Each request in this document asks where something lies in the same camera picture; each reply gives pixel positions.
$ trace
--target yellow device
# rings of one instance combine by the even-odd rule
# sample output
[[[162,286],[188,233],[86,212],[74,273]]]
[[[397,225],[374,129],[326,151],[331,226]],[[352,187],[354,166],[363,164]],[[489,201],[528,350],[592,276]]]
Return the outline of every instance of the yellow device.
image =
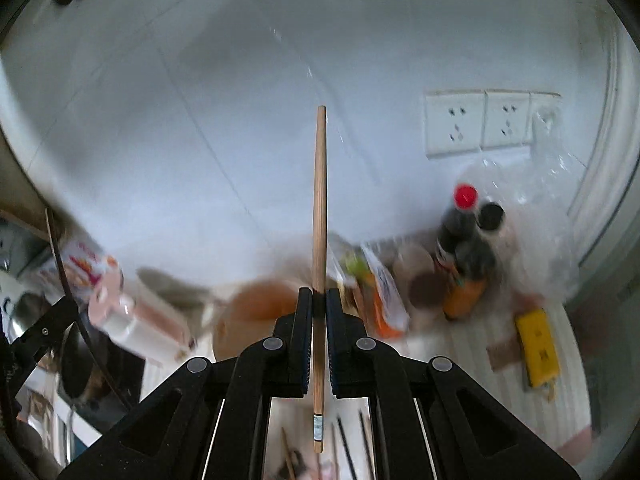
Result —
[[[552,384],[560,375],[560,365],[545,311],[539,308],[518,316],[516,327],[522,341],[529,383],[533,388]]]

